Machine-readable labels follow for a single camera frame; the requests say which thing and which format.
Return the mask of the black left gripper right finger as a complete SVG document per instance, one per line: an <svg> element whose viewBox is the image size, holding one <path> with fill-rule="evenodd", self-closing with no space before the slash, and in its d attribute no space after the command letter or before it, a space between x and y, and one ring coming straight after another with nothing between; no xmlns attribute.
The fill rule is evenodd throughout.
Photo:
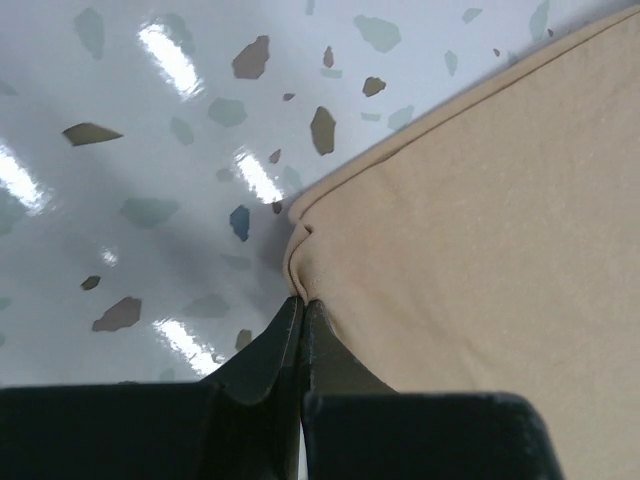
<svg viewBox="0 0 640 480"><path fill-rule="evenodd" d="M506 392L401 394L337 338L324 305L304 316L301 419L311 479L560 479L546 426Z"/></svg>

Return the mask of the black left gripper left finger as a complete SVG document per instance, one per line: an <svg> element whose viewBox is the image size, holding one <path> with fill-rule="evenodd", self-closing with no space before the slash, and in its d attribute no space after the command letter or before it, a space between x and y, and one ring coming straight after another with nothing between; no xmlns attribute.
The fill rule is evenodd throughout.
<svg viewBox="0 0 640 480"><path fill-rule="evenodd" d="M294 479L303 304L198 381L10 387L5 479Z"/></svg>

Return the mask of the beige t-shirt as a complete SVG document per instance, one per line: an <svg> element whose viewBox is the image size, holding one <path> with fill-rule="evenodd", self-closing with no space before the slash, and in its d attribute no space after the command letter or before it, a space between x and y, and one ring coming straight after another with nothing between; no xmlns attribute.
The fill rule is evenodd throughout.
<svg viewBox="0 0 640 480"><path fill-rule="evenodd" d="M639 475L639 11L550 44L291 207L293 293L400 391L502 390L569 479Z"/></svg>

